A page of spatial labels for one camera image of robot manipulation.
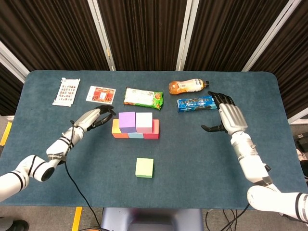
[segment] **orange block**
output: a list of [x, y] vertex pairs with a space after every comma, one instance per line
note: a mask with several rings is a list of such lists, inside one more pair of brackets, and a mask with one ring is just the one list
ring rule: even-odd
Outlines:
[[128, 134], [122, 133], [120, 130], [119, 119], [113, 120], [111, 133], [115, 138], [128, 138]]
[[153, 132], [152, 133], [144, 133], [143, 138], [145, 139], [158, 139], [159, 138], [159, 120], [153, 120]]

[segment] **card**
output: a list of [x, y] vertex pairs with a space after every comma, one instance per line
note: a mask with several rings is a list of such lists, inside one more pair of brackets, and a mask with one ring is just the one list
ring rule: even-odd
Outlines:
[[70, 107], [74, 103], [80, 79], [62, 78], [61, 85], [53, 105]]
[[115, 89], [91, 86], [86, 101], [112, 104], [115, 97]]

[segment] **green snack bar wrapper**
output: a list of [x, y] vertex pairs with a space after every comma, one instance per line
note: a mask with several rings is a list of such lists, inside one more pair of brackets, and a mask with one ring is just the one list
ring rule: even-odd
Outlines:
[[163, 93], [157, 91], [126, 88], [124, 104], [152, 107], [160, 110], [163, 105]]

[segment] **light green block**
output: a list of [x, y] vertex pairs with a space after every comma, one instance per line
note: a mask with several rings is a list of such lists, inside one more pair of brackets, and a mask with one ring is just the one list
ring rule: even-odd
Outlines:
[[137, 158], [136, 177], [152, 178], [154, 159]]

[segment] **black curtain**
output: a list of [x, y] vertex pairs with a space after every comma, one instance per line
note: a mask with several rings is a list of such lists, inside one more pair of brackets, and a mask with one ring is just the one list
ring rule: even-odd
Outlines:
[[308, 1], [303, 0], [251, 68], [278, 80], [288, 118], [308, 107]]
[[241, 71], [288, 0], [201, 0], [184, 70]]
[[15, 114], [23, 83], [0, 64], [0, 115]]
[[186, 0], [99, 0], [117, 70], [174, 71]]
[[87, 0], [1, 0], [0, 40], [32, 70], [109, 70]]

